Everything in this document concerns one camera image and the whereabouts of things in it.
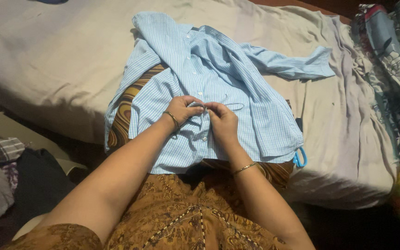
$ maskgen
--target brown patterned dress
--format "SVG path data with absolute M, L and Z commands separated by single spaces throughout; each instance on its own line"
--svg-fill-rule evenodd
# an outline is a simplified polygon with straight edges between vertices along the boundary
M 32 230 L 4 249 L 289 248 L 246 219 L 232 177 L 215 170 L 193 190 L 175 174 L 148 175 L 104 247 L 88 228 L 58 224 Z

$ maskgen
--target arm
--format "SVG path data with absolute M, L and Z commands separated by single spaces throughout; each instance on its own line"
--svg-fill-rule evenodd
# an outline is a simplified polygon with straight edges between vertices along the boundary
M 191 96 L 175 97 L 166 111 L 179 124 L 201 114 L 202 107 L 186 106 L 200 100 Z M 177 128 L 172 117 L 163 114 L 149 128 L 110 155 L 95 171 L 72 190 L 37 228 L 73 223 L 94 231 L 105 242 L 152 167 L 167 137 Z
M 253 161 L 237 139 L 237 116 L 225 105 L 207 103 L 214 138 L 222 145 L 231 163 L 231 172 Z M 256 168 L 249 167 L 234 176 L 248 216 L 280 237 L 292 249 L 314 249 L 308 234 L 288 203 Z

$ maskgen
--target blue plastic hanger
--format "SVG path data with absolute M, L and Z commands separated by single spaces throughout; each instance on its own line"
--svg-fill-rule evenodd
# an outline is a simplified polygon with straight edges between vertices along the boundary
M 294 157 L 292 158 L 292 163 L 296 164 L 296 166 L 298 168 L 303 168 L 307 165 L 308 159 L 307 159 L 307 155 L 305 154 L 305 151 L 303 150 L 303 148 L 300 147 L 299 150 L 303 156 L 303 163 L 300 162 L 299 151 L 296 151 L 296 153 L 294 154 Z

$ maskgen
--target forearm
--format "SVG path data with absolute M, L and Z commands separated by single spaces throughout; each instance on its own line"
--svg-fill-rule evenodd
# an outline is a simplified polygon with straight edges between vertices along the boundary
M 253 162 L 238 143 L 226 151 L 232 171 Z M 236 174 L 234 180 L 248 216 L 254 222 L 279 236 L 293 249 L 314 249 L 296 214 L 256 166 Z
M 93 230 L 105 242 L 173 129 L 171 117 L 162 116 L 110 155 L 37 227 L 60 223 L 80 224 Z

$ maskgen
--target shirt sleeve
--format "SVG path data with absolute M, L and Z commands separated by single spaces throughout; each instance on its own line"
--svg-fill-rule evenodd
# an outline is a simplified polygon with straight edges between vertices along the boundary
M 241 43 L 239 47 L 261 72 L 279 74 L 288 79 L 314 79 L 332 77 L 328 57 L 331 48 L 319 46 L 308 57 L 288 57 L 263 47 Z
M 103 247 L 100 238 L 85 226 L 57 224 L 34 229 L 1 249 L 101 250 Z

